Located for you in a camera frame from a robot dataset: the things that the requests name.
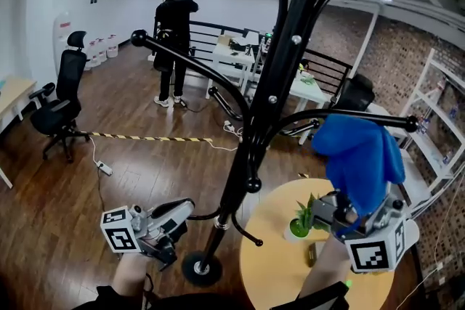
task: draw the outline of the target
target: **black office chair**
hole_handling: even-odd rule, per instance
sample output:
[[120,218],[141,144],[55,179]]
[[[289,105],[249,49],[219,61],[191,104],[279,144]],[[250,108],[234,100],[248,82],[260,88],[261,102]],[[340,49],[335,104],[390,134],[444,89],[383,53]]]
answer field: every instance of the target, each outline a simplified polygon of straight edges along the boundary
[[90,140],[87,134],[76,133],[76,118],[81,112],[81,103],[78,99],[78,87],[81,81],[86,55],[82,52],[84,48],[85,31],[75,31],[68,37],[68,45],[78,48],[78,50],[65,50],[61,55],[60,72],[58,73],[57,98],[48,102],[48,97],[55,88],[53,83],[46,84],[42,89],[32,93],[29,98],[37,98],[43,105],[31,116],[31,122],[37,131],[47,136],[53,136],[50,143],[44,148],[42,157],[47,159],[47,151],[59,141],[65,148],[66,158],[69,163],[73,162],[73,157],[66,145],[67,137],[85,137]]
[[339,98],[331,98],[331,109],[366,111],[375,99],[373,83],[362,74],[346,79]]

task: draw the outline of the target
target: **shelving unit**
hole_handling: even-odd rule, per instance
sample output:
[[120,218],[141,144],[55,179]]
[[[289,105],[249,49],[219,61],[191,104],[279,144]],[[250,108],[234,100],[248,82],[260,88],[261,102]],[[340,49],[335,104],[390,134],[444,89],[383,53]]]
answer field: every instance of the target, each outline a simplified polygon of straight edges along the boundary
[[[429,138],[428,134],[420,134],[418,132],[409,134],[410,139],[406,142],[404,149],[401,150],[404,166],[405,166],[405,191],[408,194],[408,197],[411,199],[411,212],[416,211],[418,209],[418,205],[428,200],[432,196],[432,191],[435,187],[443,180],[443,179],[452,179],[453,172],[452,168],[456,164],[457,160],[460,158],[462,153],[465,150],[465,137],[462,134],[461,130],[455,125],[455,123],[449,118],[449,115],[441,109],[436,102],[439,101],[440,98],[440,90],[438,88],[433,89],[428,93],[423,93],[420,91],[421,85],[426,78],[426,73],[428,69],[435,68],[438,69],[442,74],[445,75],[446,80],[449,80],[454,86],[458,87],[462,93],[465,92],[465,82],[461,80],[457,75],[449,71],[444,65],[440,64],[438,61],[434,60],[434,53],[436,51],[434,49],[431,50],[428,56],[428,60],[424,66],[423,71],[421,72],[420,79],[418,80],[412,95],[407,101],[407,104],[403,108],[401,112],[401,116],[406,116],[408,114],[409,109],[411,106],[418,102],[423,101],[426,106],[428,107],[428,114],[429,113],[436,113],[438,118],[452,131],[454,136],[460,143],[460,147],[457,152],[453,155],[450,159],[448,164],[444,164],[442,159],[444,154],[442,154],[438,149],[434,142]],[[433,171],[436,174],[435,180],[428,185],[423,177],[421,176],[419,170],[417,169],[415,163],[412,161],[410,155],[407,152],[408,146],[411,143],[415,143],[420,151],[423,153],[424,157],[431,165]]]

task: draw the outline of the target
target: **brick wall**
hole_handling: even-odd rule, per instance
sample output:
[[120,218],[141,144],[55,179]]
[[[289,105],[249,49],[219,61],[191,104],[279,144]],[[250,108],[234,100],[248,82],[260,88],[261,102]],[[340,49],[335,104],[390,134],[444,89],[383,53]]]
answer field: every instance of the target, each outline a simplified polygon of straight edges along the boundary
[[[315,24],[307,48],[336,58],[349,65],[354,65],[372,17],[373,15],[367,12],[327,6]],[[304,57],[341,71],[337,73],[323,66],[311,65],[311,68],[315,70],[312,71],[312,74],[316,79],[320,79],[318,81],[320,88],[323,91],[326,90],[326,93],[328,91],[335,92],[335,86],[339,85],[344,68],[308,53],[305,53]]]
[[[434,56],[435,60],[444,64],[456,75],[465,77],[465,51],[413,26],[383,17],[379,18],[358,72],[373,81],[376,102],[384,106],[391,114],[400,114],[419,79],[431,48],[437,50]],[[430,68],[425,83],[421,87],[423,93],[435,88],[440,79],[443,79],[443,74]],[[464,93],[447,84],[438,105],[446,113],[454,105],[458,105],[455,124],[462,133],[465,133]],[[414,105],[411,110],[411,113],[415,115],[421,115],[425,112],[426,105],[422,103]],[[457,151],[460,143],[454,134],[435,114],[430,118],[428,135],[438,150],[443,155],[449,150]],[[426,158],[415,144],[411,145],[408,151],[426,182],[431,182],[436,175]],[[462,156],[462,159],[457,162],[455,170],[464,160],[465,156]],[[441,278],[444,278],[448,283],[458,274],[465,273],[465,193],[462,190],[458,191],[454,204],[450,208],[448,220],[445,222],[436,247],[436,255],[434,254],[440,226],[459,187],[460,180],[461,175],[417,219],[421,232],[417,247],[424,277],[435,268],[434,256],[438,262],[445,263],[443,270],[431,275],[424,283],[427,292],[436,291],[443,309],[458,308],[457,306],[463,303],[463,300],[453,303],[447,284],[439,286]],[[442,181],[436,191],[445,183],[446,181]]]

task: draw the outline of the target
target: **black coat rack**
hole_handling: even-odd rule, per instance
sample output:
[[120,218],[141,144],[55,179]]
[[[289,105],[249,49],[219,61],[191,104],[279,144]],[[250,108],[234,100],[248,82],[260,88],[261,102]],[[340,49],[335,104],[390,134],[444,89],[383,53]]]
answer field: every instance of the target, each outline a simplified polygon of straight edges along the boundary
[[[190,217],[192,220],[214,219],[214,226],[205,250],[189,254],[182,262],[184,275],[194,285],[209,286],[221,277],[222,265],[214,254],[230,227],[230,219],[242,235],[257,246],[263,245],[261,240],[240,227],[235,215],[247,193],[255,193],[261,189],[262,183],[257,176],[257,171],[265,156],[267,146],[284,127],[296,121],[308,121],[312,118],[324,119],[335,113],[373,121],[380,126],[404,128],[410,132],[415,131],[418,126],[418,121],[413,116],[396,118],[345,110],[305,110],[286,118],[280,118],[316,19],[328,2],[329,0],[292,0],[288,8],[288,0],[279,0],[275,32],[254,101],[250,107],[239,90],[222,74],[193,57],[160,44],[144,30],[137,30],[132,34],[133,45],[145,46],[155,52],[169,53],[176,61],[184,62],[189,69],[222,86],[239,106],[239,114],[231,108],[216,87],[209,89],[210,95],[215,97],[230,117],[243,121],[242,138],[218,210],[207,216]],[[303,132],[314,125],[315,121],[312,121],[293,129],[292,133]]]

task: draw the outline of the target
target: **caution tape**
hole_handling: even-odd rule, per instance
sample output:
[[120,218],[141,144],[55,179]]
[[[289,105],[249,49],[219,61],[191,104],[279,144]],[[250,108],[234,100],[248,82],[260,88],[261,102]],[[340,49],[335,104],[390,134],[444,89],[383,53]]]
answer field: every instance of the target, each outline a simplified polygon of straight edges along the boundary
[[87,134],[89,136],[107,137],[109,139],[135,139],[138,141],[177,141],[177,142],[213,142],[212,139],[184,138],[184,137],[140,137],[140,136],[124,136],[123,134],[108,134],[98,132],[76,132],[79,134]]

